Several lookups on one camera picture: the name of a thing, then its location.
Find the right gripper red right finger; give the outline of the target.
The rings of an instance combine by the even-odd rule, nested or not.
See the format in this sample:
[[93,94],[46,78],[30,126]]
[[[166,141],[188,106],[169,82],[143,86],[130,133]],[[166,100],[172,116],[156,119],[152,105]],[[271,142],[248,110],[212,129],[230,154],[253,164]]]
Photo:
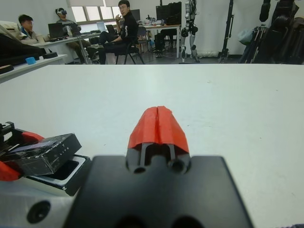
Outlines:
[[159,143],[168,150],[168,167],[175,173],[185,174],[190,165],[190,151],[183,129],[172,111],[157,107]]

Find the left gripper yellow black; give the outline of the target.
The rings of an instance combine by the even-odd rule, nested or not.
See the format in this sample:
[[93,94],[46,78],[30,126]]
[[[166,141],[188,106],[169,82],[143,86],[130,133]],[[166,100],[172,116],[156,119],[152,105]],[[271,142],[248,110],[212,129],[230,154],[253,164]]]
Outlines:
[[[36,133],[24,132],[21,129],[15,128],[13,122],[0,124],[0,157],[21,158],[18,152],[13,152],[14,149],[23,144],[36,144],[43,139],[44,137]],[[19,172],[0,161],[1,181],[16,181],[20,177],[21,174]]]

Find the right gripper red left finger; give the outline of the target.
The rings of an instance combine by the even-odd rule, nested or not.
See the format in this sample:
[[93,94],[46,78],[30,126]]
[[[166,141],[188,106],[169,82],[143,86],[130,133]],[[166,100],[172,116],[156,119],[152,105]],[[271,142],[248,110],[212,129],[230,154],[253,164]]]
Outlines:
[[130,172],[141,172],[151,164],[153,149],[158,142],[156,135],[157,107],[144,111],[132,131],[126,154],[126,165]]

